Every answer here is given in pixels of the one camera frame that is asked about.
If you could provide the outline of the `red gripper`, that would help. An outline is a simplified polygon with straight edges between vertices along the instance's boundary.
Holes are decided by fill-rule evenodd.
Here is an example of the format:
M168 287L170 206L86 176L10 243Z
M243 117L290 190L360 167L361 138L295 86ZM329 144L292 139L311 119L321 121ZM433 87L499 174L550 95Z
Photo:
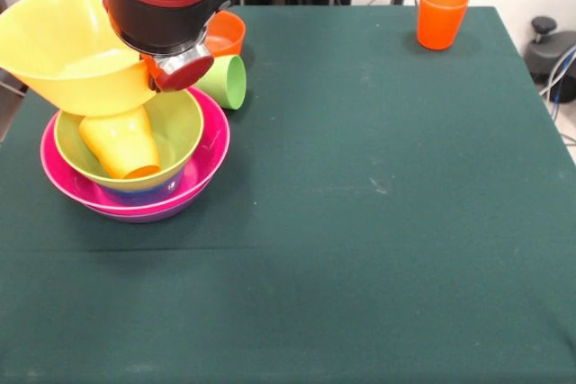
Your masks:
M211 54L200 57L178 55L172 57L139 54L148 71L148 87L156 92L184 90L196 83L214 62Z

